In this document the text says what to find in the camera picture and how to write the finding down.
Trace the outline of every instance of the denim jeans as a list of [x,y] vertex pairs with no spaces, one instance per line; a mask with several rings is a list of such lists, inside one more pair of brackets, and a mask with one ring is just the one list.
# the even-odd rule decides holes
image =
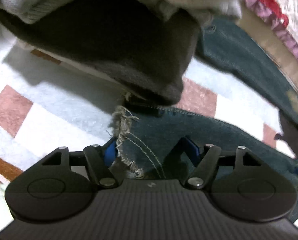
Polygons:
[[216,17],[202,28],[196,57],[241,79],[298,125],[298,94],[262,48],[235,23]]
[[[240,145],[246,146],[298,187],[298,176],[294,174],[296,161],[238,127],[178,108],[146,105],[145,101],[134,97],[129,98],[125,106],[127,111],[121,116],[132,121],[128,127],[129,133],[119,148],[120,154],[124,163],[144,179],[186,180],[195,166],[175,146],[180,138],[187,136],[194,138],[200,145],[214,144],[225,151],[235,151]],[[233,167],[219,167],[215,179],[231,171]],[[290,221],[295,222],[297,218],[298,200]]]

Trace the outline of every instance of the pink ruffled fabric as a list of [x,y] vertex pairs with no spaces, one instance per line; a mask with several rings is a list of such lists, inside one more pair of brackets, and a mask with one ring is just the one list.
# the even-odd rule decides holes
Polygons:
[[267,25],[270,25],[272,31],[295,56],[298,62],[298,43],[286,30],[286,27],[281,23],[277,15],[259,0],[245,0],[245,2],[249,10],[253,11]]

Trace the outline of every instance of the red fabric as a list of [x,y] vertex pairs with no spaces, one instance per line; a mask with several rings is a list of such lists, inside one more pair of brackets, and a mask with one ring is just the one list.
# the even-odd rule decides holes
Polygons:
[[289,19],[286,14],[283,14],[281,12],[279,4],[275,0],[259,0],[261,3],[266,5],[268,8],[270,8],[278,17],[278,19],[282,19],[284,21],[283,25],[285,27],[289,24]]

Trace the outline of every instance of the metal rivet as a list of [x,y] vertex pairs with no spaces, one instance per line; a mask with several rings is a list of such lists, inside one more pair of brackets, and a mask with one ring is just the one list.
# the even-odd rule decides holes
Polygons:
[[203,179],[193,177],[193,178],[188,179],[188,184],[190,184],[191,186],[194,186],[194,187],[199,187],[203,184]]
[[111,187],[116,183],[116,180],[113,178],[102,178],[100,179],[100,184],[102,186]]

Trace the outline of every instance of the checkered rug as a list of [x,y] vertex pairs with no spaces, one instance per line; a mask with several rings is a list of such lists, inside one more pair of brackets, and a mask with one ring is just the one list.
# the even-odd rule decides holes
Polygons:
[[[282,133],[279,110],[231,74],[193,59],[184,85],[177,107],[231,123],[294,156],[274,140]],[[0,181],[9,183],[59,146],[78,151],[104,144],[124,93],[115,83],[15,46],[0,26]]]

